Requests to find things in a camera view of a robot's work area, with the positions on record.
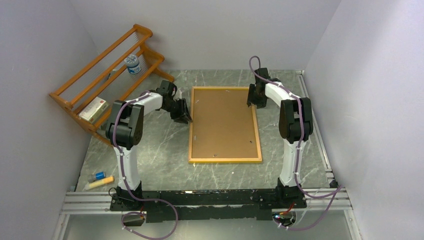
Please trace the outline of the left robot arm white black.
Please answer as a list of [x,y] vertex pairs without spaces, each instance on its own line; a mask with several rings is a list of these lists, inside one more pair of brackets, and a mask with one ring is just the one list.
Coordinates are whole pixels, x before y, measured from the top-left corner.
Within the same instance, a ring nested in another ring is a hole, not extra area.
[[154,111],[166,111],[181,124],[192,122],[186,100],[178,87],[163,80],[155,90],[147,90],[132,100],[116,100],[112,104],[105,135],[116,154],[119,180],[116,193],[130,210],[143,203],[142,181],[138,172],[136,150],[143,136],[144,117]]

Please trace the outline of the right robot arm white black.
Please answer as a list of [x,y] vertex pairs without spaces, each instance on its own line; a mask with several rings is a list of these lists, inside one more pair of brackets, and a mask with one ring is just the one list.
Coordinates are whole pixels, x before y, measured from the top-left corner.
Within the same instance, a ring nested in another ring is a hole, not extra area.
[[266,67],[253,71],[255,83],[249,85],[247,106],[264,108],[270,99],[279,105],[278,130],[283,138],[283,166],[275,189],[275,202],[282,208],[305,195],[300,186],[302,154],[313,133],[311,100],[288,90],[279,79],[271,78]]

